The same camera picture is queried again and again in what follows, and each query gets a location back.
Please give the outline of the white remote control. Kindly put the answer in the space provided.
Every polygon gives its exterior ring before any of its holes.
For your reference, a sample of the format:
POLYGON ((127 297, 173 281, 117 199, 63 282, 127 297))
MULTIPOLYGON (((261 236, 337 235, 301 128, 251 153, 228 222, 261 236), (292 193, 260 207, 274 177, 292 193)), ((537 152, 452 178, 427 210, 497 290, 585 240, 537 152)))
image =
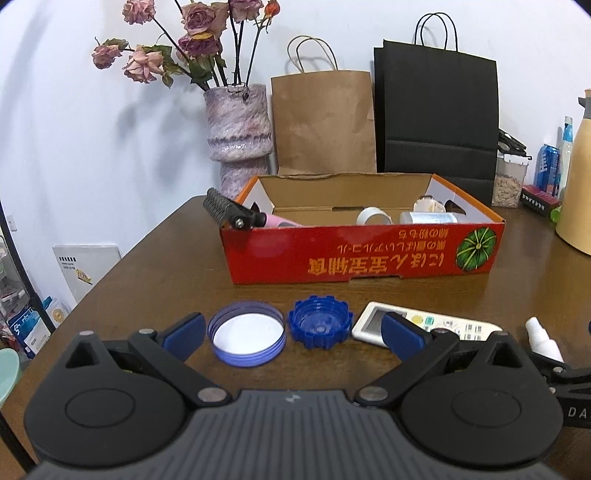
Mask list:
POLYGON ((439 328, 448 329, 455 332, 461 340, 484 341, 491 333, 501 331, 499 326, 488 322, 370 302, 353 325, 353 337, 356 340, 386 348, 382 339, 381 323, 384 314, 391 312, 401 315, 427 332, 439 328))

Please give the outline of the white spray bottle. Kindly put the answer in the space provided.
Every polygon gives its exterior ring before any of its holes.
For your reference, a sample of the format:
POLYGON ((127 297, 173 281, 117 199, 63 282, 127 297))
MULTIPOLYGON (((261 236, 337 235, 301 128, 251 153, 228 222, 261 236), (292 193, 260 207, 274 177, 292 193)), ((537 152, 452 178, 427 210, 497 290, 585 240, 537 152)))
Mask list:
POLYGON ((557 362, 564 362, 557 342, 549 336, 537 317, 529 318, 525 323, 525 328, 530 348, 534 353, 557 362))

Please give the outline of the blue rimmed jar lid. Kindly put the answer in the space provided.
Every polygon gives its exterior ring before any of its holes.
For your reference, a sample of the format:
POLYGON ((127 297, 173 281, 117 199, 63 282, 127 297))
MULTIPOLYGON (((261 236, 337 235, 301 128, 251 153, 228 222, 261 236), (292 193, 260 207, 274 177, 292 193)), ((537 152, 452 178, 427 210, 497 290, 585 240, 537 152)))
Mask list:
POLYGON ((222 308, 208 322, 206 333, 216 357, 238 368, 270 362, 287 343, 283 314, 260 301, 238 301, 222 308))

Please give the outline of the blue ridged bottle cap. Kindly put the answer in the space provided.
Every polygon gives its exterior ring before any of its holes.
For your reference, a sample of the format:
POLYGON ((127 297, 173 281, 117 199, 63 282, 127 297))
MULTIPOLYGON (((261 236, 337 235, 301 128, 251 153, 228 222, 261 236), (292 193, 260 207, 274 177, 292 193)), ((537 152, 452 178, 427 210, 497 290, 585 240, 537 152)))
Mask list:
POLYGON ((308 350, 329 350, 349 338, 353 312, 348 303, 334 296, 311 295, 294 304, 287 320, 294 341, 301 342, 308 350))

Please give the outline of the white labelled cylinder bottle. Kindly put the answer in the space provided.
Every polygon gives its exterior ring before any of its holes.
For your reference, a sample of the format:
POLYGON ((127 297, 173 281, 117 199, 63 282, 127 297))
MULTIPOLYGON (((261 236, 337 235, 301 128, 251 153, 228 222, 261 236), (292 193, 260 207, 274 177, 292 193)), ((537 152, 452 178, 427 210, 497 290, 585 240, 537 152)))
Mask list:
POLYGON ((459 220, 457 216, 448 212, 402 212, 399 217, 400 225, 441 225, 458 223, 459 220))

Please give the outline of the pink grey pet brush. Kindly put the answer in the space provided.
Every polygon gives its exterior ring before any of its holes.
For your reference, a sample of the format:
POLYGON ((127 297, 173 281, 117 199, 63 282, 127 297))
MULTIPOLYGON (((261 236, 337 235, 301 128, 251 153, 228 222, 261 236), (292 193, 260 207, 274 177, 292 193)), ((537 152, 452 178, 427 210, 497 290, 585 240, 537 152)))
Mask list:
POLYGON ((259 206, 256 204, 253 204, 252 208, 246 208, 242 204, 225 197, 214 188, 207 190, 202 206, 221 228, 228 227, 245 231, 256 228, 300 227, 299 224, 283 217, 260 211, 259 206))

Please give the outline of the white tape roll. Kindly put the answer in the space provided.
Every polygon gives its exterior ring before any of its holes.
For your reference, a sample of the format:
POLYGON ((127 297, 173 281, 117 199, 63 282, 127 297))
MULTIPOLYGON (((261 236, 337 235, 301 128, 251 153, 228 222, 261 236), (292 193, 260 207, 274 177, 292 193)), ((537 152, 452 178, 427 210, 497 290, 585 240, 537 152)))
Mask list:
POLYGON ((356 218, 356 225, 392 225, 393 220, 391 216, 384 210, 377 207, 366 207, 360 211, 356 218))

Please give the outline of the beige small perfume bottle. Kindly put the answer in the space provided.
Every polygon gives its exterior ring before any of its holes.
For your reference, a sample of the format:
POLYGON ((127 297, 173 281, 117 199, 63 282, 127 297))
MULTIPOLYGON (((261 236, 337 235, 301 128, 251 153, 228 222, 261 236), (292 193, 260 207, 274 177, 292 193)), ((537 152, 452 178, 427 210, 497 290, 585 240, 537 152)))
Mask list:
POLYGON ((430 195, 420 197, 413 207, 416 213, 446 213, 446 207, 440 201, 434 199, 430 195))

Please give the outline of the orange cardboard box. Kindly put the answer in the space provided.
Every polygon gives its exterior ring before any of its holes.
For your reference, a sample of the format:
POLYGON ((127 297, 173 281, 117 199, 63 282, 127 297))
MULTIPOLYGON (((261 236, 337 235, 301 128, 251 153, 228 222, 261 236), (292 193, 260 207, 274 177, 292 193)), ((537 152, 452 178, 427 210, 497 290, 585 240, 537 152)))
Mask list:
POLYGON ((438 175, 329 174, 254 177, 238 196, 300 225, 239 231, 221 228, 235 284, 348 282, 354 278, 486 273, 494 264, 504 219, 438 175), (430 195, 458 224, 400 225, 402 212, 430 195), (366 207, 392 225, 356 225, 366 207))

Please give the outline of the blue white packages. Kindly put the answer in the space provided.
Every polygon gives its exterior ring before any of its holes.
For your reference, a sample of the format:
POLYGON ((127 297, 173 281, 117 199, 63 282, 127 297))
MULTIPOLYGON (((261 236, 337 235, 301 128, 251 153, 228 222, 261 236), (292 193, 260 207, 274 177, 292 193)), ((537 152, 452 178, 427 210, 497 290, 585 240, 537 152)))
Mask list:
POLYGON ((1 280, 1 341, 23 358, 33 359, 50 337, 39 313, 30 305, 24 288, 1 280))

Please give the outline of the beige thermos jug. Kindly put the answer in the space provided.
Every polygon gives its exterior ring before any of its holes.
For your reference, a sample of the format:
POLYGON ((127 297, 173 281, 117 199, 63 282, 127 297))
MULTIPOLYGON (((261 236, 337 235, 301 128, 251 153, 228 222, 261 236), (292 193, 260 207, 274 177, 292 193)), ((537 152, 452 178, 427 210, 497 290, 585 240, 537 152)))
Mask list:
POLYGON ((575 135, 565 196, 556 234, 574 249, 591 254, 591 91, 579 99, 583 119, 575 135))

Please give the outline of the clear jar of seeds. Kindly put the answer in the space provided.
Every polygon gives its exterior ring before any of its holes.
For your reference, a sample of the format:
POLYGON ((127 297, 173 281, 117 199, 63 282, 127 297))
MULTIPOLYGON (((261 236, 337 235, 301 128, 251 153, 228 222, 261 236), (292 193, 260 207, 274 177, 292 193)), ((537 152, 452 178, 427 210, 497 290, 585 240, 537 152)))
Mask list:
POLYGON ((506 131, 499 130, 493 206, 502 208, 518 206, 531 159, 525 144, 506 131))

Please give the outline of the blue drink can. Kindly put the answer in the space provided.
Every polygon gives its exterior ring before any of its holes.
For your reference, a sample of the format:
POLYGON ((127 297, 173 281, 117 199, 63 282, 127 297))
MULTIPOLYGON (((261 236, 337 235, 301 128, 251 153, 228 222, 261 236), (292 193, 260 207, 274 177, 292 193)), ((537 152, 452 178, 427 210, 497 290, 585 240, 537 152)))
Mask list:
POLYGON ((534 185, 543 192, 554 195, 556 175, 559 166, 560 151, 558 148, 544 144, 538 154, 534 185))

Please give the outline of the brown paper bag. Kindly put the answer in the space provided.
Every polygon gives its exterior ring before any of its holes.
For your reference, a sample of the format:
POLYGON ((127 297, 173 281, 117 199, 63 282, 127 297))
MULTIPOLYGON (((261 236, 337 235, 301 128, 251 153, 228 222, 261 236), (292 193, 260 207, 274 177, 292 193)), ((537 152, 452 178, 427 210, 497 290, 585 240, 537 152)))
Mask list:
POLYGON ((339 69, 324 39, 297 35, 287 44, 300 48, 312 41, 331 68, 307 72, 300 54, 287 53, 294 74, 273 77, 274 144, 280 175, 377 172, 372 76, 368 71, 339 69))

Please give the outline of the white booklet against wall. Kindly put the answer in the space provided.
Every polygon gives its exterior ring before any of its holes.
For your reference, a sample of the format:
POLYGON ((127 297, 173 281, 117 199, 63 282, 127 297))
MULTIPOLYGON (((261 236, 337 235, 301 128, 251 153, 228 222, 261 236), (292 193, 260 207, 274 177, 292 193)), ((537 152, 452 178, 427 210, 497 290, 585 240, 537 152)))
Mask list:
POLYGON ((121 259, 113 244, 55 245, 52 250, 76 303, 121 259))

